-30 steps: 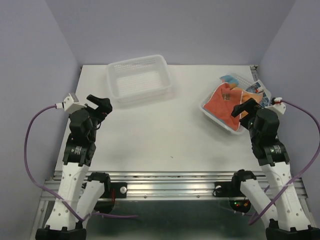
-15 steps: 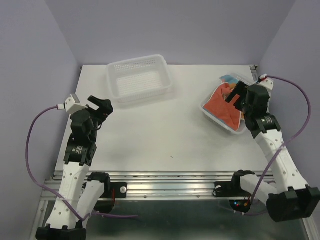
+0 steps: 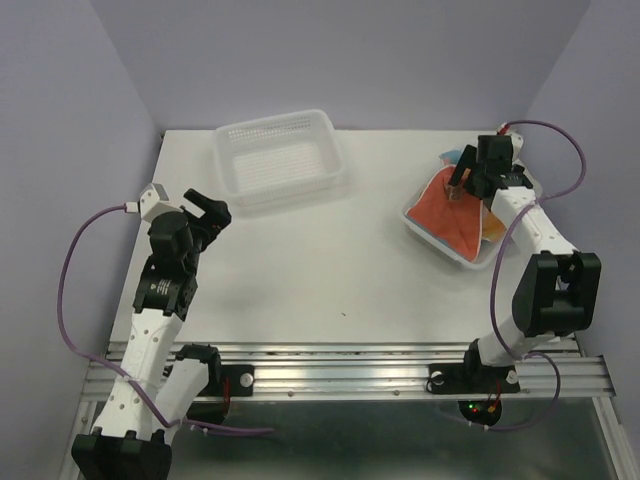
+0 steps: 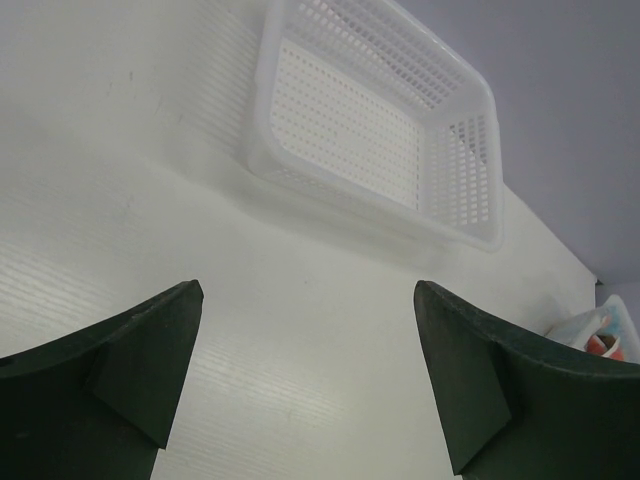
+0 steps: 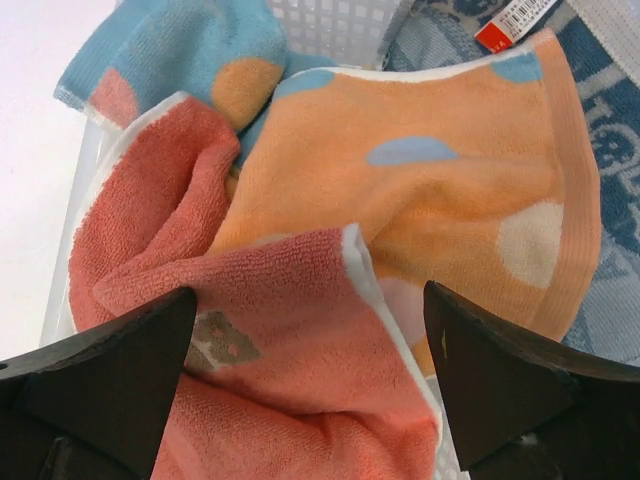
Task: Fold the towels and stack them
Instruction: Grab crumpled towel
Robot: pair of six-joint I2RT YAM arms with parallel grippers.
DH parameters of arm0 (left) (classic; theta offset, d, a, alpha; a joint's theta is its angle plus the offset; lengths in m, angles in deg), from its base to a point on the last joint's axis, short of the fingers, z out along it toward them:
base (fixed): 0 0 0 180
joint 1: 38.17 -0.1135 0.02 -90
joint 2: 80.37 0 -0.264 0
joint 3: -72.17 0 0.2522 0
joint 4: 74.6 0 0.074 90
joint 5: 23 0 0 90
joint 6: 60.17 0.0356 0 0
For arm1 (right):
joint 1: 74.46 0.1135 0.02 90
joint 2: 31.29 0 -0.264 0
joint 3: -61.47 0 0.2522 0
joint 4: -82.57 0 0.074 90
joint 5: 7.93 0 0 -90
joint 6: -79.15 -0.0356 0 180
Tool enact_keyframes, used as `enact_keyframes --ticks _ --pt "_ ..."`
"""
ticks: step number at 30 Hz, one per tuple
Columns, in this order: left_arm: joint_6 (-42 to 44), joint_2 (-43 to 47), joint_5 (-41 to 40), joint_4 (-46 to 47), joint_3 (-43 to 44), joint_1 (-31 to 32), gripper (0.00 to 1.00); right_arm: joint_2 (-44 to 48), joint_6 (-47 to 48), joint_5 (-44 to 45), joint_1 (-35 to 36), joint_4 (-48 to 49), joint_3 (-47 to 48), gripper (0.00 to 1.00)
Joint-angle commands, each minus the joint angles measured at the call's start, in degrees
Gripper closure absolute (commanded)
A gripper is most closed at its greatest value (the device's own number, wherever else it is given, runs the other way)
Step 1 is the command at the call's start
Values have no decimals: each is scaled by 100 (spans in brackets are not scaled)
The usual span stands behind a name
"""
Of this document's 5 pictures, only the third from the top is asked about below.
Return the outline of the red bear towel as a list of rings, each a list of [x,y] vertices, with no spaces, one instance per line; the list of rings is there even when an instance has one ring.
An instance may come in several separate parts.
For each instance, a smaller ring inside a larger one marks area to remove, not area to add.
[[[483,204],[466,191],[449,198],[449,179],[454,167],[442,167],[431,178],[405,216],[437,242],[467,262],[480,252]]]

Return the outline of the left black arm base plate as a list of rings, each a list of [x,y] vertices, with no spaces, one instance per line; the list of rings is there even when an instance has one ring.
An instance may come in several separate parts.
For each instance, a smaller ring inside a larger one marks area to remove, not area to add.
[[[222,365],[210,371],[209,381],[201,397],[251,397],[255,382],[255,367],[250,364]]]

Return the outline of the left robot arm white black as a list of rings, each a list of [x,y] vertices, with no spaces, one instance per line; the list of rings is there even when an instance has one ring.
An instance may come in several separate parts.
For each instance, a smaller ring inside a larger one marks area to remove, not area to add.
[[[194,189],[184,197],[202,212],[172,205],[154,183],[120,208],[148,223],[151,253],[134,294],[123,359],[99,361],[116,374],[111,392],[90,433],[77,435],[71,448],[87,479],[167,478],[171,443],[191,403],[222,384],[215,347],[187,345],[176,365],[165,367],[198,287],[199,257],[232,221],[225,202]]]

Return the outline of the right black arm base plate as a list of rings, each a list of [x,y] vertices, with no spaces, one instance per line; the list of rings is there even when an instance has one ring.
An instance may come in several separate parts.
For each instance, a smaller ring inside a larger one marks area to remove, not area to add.
[[[469,373],[462,363],[432,363],[426,390],[435,395],[515,394],[520,384],[513,366],[480,366]]]

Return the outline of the orange polka dot towel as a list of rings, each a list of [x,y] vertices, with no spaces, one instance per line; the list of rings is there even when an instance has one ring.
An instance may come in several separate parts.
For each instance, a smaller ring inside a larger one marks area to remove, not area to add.
[[[506,232],[504,224],[489,210],[482,214],[481,239],[487,242],[499,242]]]

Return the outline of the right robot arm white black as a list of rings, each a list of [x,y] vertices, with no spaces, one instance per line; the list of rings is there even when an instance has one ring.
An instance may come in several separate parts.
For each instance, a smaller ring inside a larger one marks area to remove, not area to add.
[[[592,323],[601,261],[559,232],[514,153],[510,136],[481,135],[465,149],[449,182],[483,201],[505,226],[504,242],[514,242],[527,263],[509,317],[499,322],[492,314],[490,333],[469,345],[462,362],[431,368],[434,388],[448,394],[485,393],[494,386],[514,390],[515,362]]]

